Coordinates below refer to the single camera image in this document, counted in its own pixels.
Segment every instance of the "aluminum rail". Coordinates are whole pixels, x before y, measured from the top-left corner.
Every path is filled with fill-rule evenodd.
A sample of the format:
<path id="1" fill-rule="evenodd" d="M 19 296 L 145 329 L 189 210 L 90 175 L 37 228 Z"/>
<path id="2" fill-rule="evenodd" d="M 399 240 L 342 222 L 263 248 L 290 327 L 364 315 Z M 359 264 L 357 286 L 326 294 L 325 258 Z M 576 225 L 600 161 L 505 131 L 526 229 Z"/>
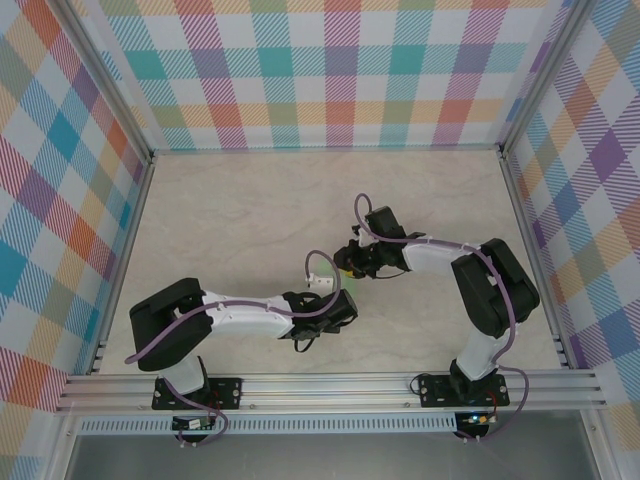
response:
<path id="1" fill-rule="evenodd" d="M 317 414 L 391 412 L 465 412 L 473 407 L 421 408 L 409 390 L 418 373 L 254 374 L 244 375 L 242 399 L 234 414 Z M 533 370 L 525 409 L 583 410 L 606 407 L 598 380 L 590 370 Z M 58 412 L 63 415 L 167 415 L 151 409 L 156 375 L 92 375 L 69 377 Z M 506 373 L 511 405 L 522 399 L 524 382 Z"/>

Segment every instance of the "gray floor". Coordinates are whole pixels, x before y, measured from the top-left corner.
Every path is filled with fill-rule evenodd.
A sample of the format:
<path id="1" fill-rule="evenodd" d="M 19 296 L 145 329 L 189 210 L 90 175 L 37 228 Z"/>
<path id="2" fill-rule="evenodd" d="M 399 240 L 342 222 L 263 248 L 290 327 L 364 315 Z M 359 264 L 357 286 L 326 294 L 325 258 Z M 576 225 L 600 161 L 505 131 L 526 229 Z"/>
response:
<path id="1" fill-rule="evenodd" d="M 160 157 L 101 373 L 137 372 L 123 363 L 134 351 L 128 311 L 180 278 L 234 296 L 304 290 L 306 253 L 347 244 L 359 192 L 389 205 L 408 232 L 472 243 L 503 238 L 529 268 L 492 151 Z M 304 355 L 290 341 L 251 336 L 209 338 L 196 353 L 215 373 L 436 371 L 449 368 L 472 328 L 452 275 L 351 280 L 346 288 L 360 317 Z M 542 308 L 503 358 L 526 369 L 559 367 Z"/>
<path id="2" fill-rule="evenodd" d="M 80 437 L 68 480 L 590 480 L 578 412 L 524 413 L 502 435 L 228 435 L 202 448 L 171 437 Z"/>

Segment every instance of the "marble surface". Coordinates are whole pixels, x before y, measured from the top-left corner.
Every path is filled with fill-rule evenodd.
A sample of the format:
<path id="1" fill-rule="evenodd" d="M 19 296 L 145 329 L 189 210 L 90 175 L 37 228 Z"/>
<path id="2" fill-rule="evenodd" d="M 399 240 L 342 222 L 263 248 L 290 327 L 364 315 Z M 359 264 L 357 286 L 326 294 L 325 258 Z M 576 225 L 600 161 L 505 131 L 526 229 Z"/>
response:
<path id="1" fill-rule="evenodd" d="M 128 310 L 186 276 L 210 291 L 268 297 L 305 289 L 310 249 L 333 254 L 351 238 L 353 200 L 389 205 L 407 232 L 484 242 L 503 238 L 529 269 L 495 153 L 296 152 L 160 157 L 101 373 L 136 373 Z M 315 264 L 318 273 L 327 265 Z M 305 354 L 293 342 L 210 336 L 195 350 L 215 373 L 447 370 L 472 328 L 453 276 L 410 273 L 348 280 L 360 316 Z M 505 365 L 559 368 L 536 309 Z"/>

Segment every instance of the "white connector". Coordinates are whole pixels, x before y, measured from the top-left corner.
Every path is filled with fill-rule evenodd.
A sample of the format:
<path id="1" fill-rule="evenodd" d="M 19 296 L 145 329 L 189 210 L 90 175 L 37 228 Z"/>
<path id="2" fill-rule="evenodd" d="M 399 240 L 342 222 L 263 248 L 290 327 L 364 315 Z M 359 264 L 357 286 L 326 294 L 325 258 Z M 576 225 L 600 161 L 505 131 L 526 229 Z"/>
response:
<path id="1" fill-rule="evenodd" d="M 333 292 L 334 283 L 335 280 L 331 275 L 316 275 L 315 273 L 312 273 L 309 275 L 309 278 L 307 278 L 309 291 L 322 297 Z"/>

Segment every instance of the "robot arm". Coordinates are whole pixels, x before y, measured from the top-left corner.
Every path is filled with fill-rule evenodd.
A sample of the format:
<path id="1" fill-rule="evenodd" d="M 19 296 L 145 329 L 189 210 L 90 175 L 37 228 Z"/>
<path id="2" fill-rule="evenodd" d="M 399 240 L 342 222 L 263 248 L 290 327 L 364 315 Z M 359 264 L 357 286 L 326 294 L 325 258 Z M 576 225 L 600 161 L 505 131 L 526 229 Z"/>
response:
<path id="1" fill-rule="evenodd" d="M 406 235 L 389 207 L 370 212 L 365 221 L 372 233 L 387 239 L 417 239 L 423 233 Z M 473 253 L 429 243 L 378 241 L 360 226 L 353 227 L 357 240 L 334 255 L 339 268 L 355 278 L 376 278 L 383 266 L 403 271 L 451 274 L 475 329 L 464 350 L 452 362 L 450 383 L 463 402 L 486 390 L 496 371 L 493 361 L 509 339 L 509 317 L 504 299 L 484 262 Z M 499 239 L 474 246 L 496 268 L 513 305 L 516 323 L 524 322 L 540 303 L 540 297 L 507 244 Z"/>
<path id="2" fill-rule="evenodd" d="M 216 302 L 220 302 L 219 305 L 193 315 L 162 337 L 155 347 L 137 359 L 138 367 L 145 372 L 158 372 L 178 393 L 187 394 L 205 383 L 206 372 L 191 351 L 209 335 L 253 334 L 291 339 L 296 351 L 305 352 L 321 333 L 340 333 L 342 327 L 357 317 L 358 310 L 346 290 L 340 290 L 337 301 L 326 312 L 310 318 L 296 317 L 296 314 L 321 310 L 334 295 L 320 297 L 312 292 L 286 292 L 267 299 L 227 297 L 203 291 L 195 278 L 184 278 L 130 310 L 137 354 L 162 336 L 180 315 Z M 301 341 L 308 343 L 299 350 Z"/>

